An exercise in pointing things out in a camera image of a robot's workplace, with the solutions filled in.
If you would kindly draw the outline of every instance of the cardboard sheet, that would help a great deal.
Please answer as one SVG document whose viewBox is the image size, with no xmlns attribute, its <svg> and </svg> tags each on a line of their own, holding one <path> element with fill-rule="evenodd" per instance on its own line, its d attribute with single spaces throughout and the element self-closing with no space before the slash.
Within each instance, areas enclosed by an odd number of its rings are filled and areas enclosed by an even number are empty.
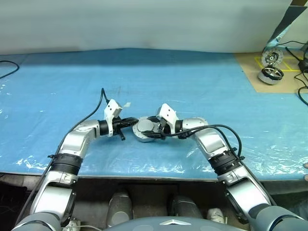
<svg viewBox="0 0 308 231">
<path fill-rule="evenodd" d="M 291 0 L 1 1 L 0 53 L 261 51 Z"/>
<path fill-rule="evenodd" d="M 302 57 L 303 53 L 300 51 L 294 51 L 298 57 Z M 283 53 L 283 61 L 278 66 L 284 73 L 282 80 L 276 85 L 269 85 L 262 82 L 257 76 L 263 68 L 261 62 L 262 53 L 239 53 L 235 54 L 235 57 L 249 79 L 251 85 L 254 87 L 256 92 L 267 92 L 267 93 L 295 93 L 299 87 L 302 87 L 302 83 L 294 76 L 299 74 L 298 60 L 289 55 Z"/>
</svg>

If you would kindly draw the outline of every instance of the table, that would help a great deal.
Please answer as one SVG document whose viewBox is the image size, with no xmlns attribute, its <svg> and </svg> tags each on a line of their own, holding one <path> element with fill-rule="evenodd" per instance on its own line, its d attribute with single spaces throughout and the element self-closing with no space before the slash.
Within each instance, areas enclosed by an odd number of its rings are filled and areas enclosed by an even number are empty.
<svg viewBox="0 0 308 231">
<path fill-rule="evenodd" d="M 104 87 L 121 117 L 203 117 L 238 132 L 261 180 L 299 180 L 308 162 L 308 108 L 295 94 L 257 93 L 230 53 L 118 49 L 0 56 L 20 64 L 0 80 L 0 172 L 40 174 L 63 135 L 92 111 Z M 0 75 L 11 67 L 0 67 Z M 92 117 L 103 119 L 104 105 Z M 214 180 L 191 139 L 93 141 L 80 169 L 92 177 Z M 231 145 L 236 139 L 226 132 Z"/>
</svg>

